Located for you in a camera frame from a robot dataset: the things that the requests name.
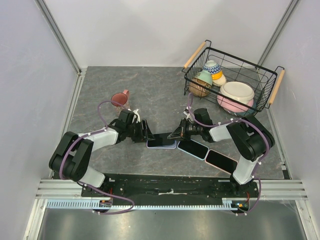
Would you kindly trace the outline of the blue-edged black phone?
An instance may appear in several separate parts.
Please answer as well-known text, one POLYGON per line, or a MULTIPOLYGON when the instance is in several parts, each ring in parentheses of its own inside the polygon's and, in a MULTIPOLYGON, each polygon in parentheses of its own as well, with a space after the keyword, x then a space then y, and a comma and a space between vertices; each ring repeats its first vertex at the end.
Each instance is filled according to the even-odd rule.
POLYGON ((169 132, 154 134, 155 140, 148 140, 146 146, 148 148, 173 148, 176 145, 176 141, 168 139, 169 135, 169 132))

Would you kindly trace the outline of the lavender phone case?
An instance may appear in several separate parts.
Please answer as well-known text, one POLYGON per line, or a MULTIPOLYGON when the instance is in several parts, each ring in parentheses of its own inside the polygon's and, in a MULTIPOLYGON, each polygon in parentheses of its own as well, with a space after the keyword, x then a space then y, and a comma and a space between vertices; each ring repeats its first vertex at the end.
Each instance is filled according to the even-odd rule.
POLYGON ((146 147, 148 149, 175 149, 177 147, 177 142, 174 140, 169 144, 169 142, 147 141, 146 147))

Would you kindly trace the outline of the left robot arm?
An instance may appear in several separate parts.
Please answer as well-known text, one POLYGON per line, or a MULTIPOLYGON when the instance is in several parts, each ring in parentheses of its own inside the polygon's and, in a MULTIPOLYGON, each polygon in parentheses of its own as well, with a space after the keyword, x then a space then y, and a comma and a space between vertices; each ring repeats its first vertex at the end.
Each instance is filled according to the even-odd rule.
POLYGON ((61 180, 72 180, 92 186, 99 197, 106 196, 110 185, 106 176, 89 166, 92 152, 119 144, 126 138, 134 143, 155 139, 147 120, 141 119, 138 111, 123 109, 118 118, 102 129, 77 134, 66 132, 49 160, 49 168, 59 174, 61 180))

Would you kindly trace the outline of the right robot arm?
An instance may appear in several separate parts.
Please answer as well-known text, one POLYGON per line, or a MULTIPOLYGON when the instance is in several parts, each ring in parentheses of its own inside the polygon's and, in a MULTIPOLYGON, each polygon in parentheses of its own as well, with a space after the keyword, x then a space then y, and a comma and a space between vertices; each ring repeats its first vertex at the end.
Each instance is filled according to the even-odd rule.
POLYGON ((187 107, 184 113, 186 117, 168 138, 189 141, 191 136, 200 135, 208 143, 232 140, 240 159, 231 174, 234 181, 229 184, 229 191, 235 197, 242 196, 247 191, 246 184, 254 179, 257 165, 274 146, 274 137, 252 114, 213 124, 206 108, 192 111, 187 107))

